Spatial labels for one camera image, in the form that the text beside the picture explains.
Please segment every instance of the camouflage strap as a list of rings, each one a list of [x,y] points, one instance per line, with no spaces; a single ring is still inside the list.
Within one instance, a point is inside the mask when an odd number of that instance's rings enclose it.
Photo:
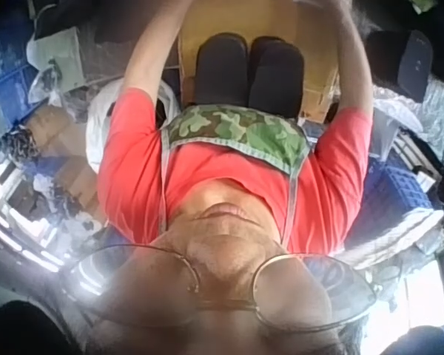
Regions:
[[[168,152],[187,143],[228,146],[287,174],[289,203],[283,231],[283,244],[287,246],[295,216],[297,178],[310,151],[306,136],[299,127],[283,118],[254,109],[203,105],[186,109],[163,131],[162,175],[166,174]]]

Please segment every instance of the clothing pile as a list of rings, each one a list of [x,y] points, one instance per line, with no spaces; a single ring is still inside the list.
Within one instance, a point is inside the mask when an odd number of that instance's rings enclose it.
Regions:
[[[14,163],[22,165],[36,161],[39,155],[33,134],[25,126],[18,125],[0,137],[0,163],[9,158]]]

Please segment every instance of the plastic bag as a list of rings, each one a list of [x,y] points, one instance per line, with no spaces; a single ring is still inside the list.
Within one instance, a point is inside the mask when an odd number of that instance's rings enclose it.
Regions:
[[[90,167],[98,172],[104,156],[105,143],[110,130],[110,116],[112,106],[117,101],[124,80],[119,79],[106,85],[92,100],[89,107],[86,130],[86,155]],[[178,100],[171,87],[161,81],[158,100],[164,105],[166,113],[166,126],[181,114]]]
[[[375,100],[370,155],[381,161],[386,161],[401,126],[415,133],[423,132],[423,126],[416,115],[401,102],[386,99]]]

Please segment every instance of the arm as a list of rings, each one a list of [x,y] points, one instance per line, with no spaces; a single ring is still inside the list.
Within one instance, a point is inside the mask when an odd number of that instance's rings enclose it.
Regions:
[[[373,120],[373,90],[363,43],[344,0],[324,0],[335,26],[340,72],[340,109],[317,142],[313,166],[322,211],[315,235],[324,249],[344,241],[363,196]]]
[[[346,0],[325,0],[337,34],[340,107],[373,116],[373,84],[370,65]]]
[[[154,105],[169,51],[192,0],[159,0],[155,15],[135,46],[125,72],[124,90],[145,91]]]

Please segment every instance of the blue plastic crate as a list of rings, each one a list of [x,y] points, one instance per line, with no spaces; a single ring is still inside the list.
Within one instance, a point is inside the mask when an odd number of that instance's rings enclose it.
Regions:
[[[394,228],[416,208],[433,209],[427,194],[409,170],[386,164],[375,186],[364,195],[360,212],[348,233],[346,249],[374,240]]]
[[[33,23],[26,7],[11,7],[0,18],[0,126],[11,129],[26,118],[38,104],[27,97],[37,70],[27,63],[27,42]]]

